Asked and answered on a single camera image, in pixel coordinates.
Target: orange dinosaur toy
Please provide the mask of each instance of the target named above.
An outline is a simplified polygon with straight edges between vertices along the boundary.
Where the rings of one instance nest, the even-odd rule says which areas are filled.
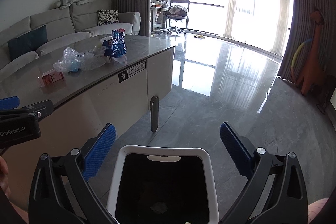
[[[310,52],[308,54],[306,63],[300,72],[297,86],[302,84],[301,94],[306,95],[312,84],[323,85],[326,74],[320,68],[318,53],[319,53],[319,40],[321,35],[322,26],[324,25],[324,17],[319,8],[315,7],[314,12],[310,14],[310,17],[315,20],[315,33],[314,39],[311,45]]]

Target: sheer white curtain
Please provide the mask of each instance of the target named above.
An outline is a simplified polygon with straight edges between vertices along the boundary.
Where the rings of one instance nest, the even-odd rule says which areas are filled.
[[[283,47],[286,41],[289,18],[289,3],[289,0],[280,0],[280,13],[278,19],[277,33],[273,49],[271,50],[271,52],[277,55],[282,55]]]
[[[289,0],[229,0],[224,36],[280,55],[288,10]]]

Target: sofa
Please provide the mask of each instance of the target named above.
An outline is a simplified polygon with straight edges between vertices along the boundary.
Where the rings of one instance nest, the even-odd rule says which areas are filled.
[[[109,10],[107,1],[93,1],[82,5],[72,4],[65,9],[53,9],[28,16],[0,32],[0,81],[26,64],[74,42],[109,34],[123,28],[125,34],[139,35],[139,12],[119,13],[118,23],[97,26],[98,10]],[[11,61],[7,42],[46,25],[48,42],[36,51],[27,52]]]

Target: office chair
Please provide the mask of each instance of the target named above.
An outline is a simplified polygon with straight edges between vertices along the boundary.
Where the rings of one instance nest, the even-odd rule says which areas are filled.
[[[178,36],[181,32],[183,32],[184,34],[186,34],[185,31],[179,30],[177,28],[177,22],[179,20],[184,20],[185,18],[187,18],[189,12],[187,10],[187,8],[181,6],[181,5],[174,5],[174,6],[170,6],[169,10],[167,10],[165,12],[165,15],[167,18],[175,20],[176,24],[175,24],[175,32],[176,35]]]

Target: desk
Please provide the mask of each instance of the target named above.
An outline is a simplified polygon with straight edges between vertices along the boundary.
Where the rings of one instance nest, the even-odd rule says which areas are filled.
[[[105,35],[68,45],[78,52],[94,48]],[[91,71],[65,73],[64,79],[40,88],[37,77],[52,69],[65,47],[34,60],[0,83],[0,98],[17,95],[20,107],[50,99],[54,112],[39,124],[41,137],[11,147],[4,154],[10,174],[11,200],[27,208],[39,156],[66,155],[112,123],[120,136],[149,110],[153,96],[171,90],[174,45],[156,37],[126,35],[127,53]],[[118,74],[145,62],[145,69],[120,82]]]
[[[154,28],[165,28],[166,27],[166,16],[163,14],[162,17],[162,23],[157,24],[157,20],[159,18],[159,15],[161,12],[168,11],[168,8],[162,8],[162,7],[156,7],[151,6],[151,31],[154,30]]]

